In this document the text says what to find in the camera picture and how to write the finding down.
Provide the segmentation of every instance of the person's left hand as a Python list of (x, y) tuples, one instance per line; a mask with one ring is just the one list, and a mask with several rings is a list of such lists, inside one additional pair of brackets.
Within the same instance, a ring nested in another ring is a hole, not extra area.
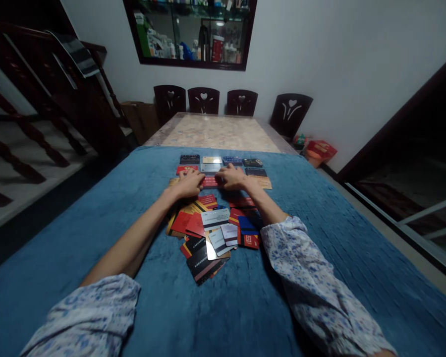
[(198, 196), (203, 186), (200, 182), (205, 178), (205, 175), (200, 171), (189, 169), (187, 175), (182, 171), (178, 173), (180, 180), (170, 187), (170, 190), (176, 195), (177, 199)]

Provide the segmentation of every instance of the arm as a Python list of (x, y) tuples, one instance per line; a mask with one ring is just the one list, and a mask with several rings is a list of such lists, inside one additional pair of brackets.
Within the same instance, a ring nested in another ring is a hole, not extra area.
[(339, 281), (332, 265), (307, 235), (305, 225), (289, 218), (256, 180), (232, 164), (216, 174), (227, 190), (244, 190), (267, 225), (264, 248), (282, 278), (297, 321), (328, 355), (392, 357), (394, 348), (360, 301)]
[(154, 234), (170, 207), (179, 199), (197, 196), (205, 177), (191, 169), (186, 176), (180, 172), (180, 181), (163, 191), (157, 201), (134, 222), (124, 235), (89, 272), (80, 286), (93, 284), (104, 277), (125, 274), (131, 278), (137, 273), (149, 250)]
[(134, 323), (140, 285), (137, 273), (164, 215), (176, 200), (200, 193), (205, 177), (190, 170), (127, 230), (90, 271), (81, 286), (53, 306), (21, 356), (119, 355)]

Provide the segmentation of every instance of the red card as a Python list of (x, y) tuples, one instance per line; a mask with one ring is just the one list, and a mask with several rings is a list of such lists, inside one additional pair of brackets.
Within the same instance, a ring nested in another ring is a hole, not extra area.
[(200, 213), (195, 212), (193, 214), (192, 218), (187, 224), (186, 233), (198, 238), (205, 236), (205, 229), (203, 228), (202, 215)]
[(243, 209), (232, 208), (231, 211), (229, 212), (228, 223), (234, 224), (235, 226), (239, 227), (238, 217), (254, 215), (256, 214), (257, 210), (258, 209), (256, 207), (249, 207)]
[(192, 218), (192, 215), (185, 212), (180, 212), (172, 224), (171, 229), (183, 234), (186, 234), (185, 229), (187, 228), (187, 224)]
[(218, 187), (223, 186), (223, 179), (215, 176), (207, 176), (202, 181), (203, 187)]
[(241, 230), (238, 226), (238, 244), (247, 248), (259, 249), (259, 237), (257, 235), (242, 236)]
[(177, 175), (180, 171), (183, 171), (184, 174), (188, 172), (188, 170), (194, 169), (198, 171), (198, 166), (195, 165), (189, 165), (189, 166), (177, 166)]
[(229, 202), (230, 207), (252, 207), (254, 202), (250, 197), (244, 197), (241, 199), (233, 200)]
[(215, 195), (198, 196), (198, 201), (207, 208), (213, 209), (218, 207)]

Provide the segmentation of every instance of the cardboard box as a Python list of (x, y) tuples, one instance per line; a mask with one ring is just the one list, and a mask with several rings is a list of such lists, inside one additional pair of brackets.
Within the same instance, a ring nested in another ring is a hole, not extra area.
[(154, 104), (127, 101), (121, 103), (121, 107), (139, 145), (143, 145), (160, 129)]

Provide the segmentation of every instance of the hand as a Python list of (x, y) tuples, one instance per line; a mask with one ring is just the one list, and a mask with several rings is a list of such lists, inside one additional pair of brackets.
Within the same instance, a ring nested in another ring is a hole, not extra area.
[(180, 180), (169, 188), (176, 196), (176, 199), (198, 196), (203, 186), (200, 185), (205, 175), (200, 171), (189, 169), (187, 175), (183, 171), (178, 173)]
[(249, 187), (254, 185), (259, 186), (254, 178), (247, 176), (240, 167), (235, 168), (233, 164), (229, 164), (228, 167), (221, 168), (220, 171), (215, 174), (215, 176), (223, 178), (225, 182), (224, 188), (228, 191), (247, 191)]

